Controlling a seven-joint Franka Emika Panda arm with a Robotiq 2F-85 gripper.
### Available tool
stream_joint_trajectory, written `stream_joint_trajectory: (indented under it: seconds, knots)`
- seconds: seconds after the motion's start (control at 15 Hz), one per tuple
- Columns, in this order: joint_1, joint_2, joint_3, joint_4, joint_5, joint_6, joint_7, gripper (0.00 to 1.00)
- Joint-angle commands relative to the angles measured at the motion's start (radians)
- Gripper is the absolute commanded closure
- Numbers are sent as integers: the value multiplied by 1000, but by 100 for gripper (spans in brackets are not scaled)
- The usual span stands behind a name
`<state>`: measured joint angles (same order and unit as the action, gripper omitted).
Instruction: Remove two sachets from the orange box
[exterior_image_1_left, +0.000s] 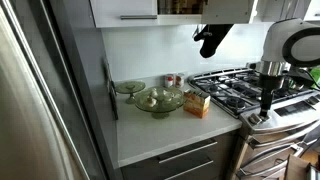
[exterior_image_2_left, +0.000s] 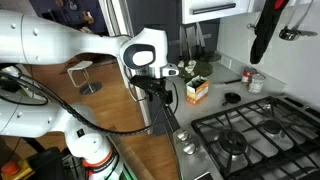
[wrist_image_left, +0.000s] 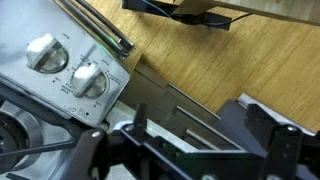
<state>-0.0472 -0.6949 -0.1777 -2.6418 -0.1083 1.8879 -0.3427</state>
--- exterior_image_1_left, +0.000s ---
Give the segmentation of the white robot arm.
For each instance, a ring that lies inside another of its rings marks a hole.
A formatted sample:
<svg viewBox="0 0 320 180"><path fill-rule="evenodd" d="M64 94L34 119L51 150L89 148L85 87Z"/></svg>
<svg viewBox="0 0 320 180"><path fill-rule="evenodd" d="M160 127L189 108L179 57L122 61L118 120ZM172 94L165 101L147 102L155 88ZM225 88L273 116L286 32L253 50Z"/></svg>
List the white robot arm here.
<svg viewBox="0 0 320 180"><path fill-rule="evenodd" d="M261 117L267 117L273 93L282 87L284 76L291 67L305 68L320 64L319 44L319 25L291 18L270 26L257 68L262 87Z"/></svg>

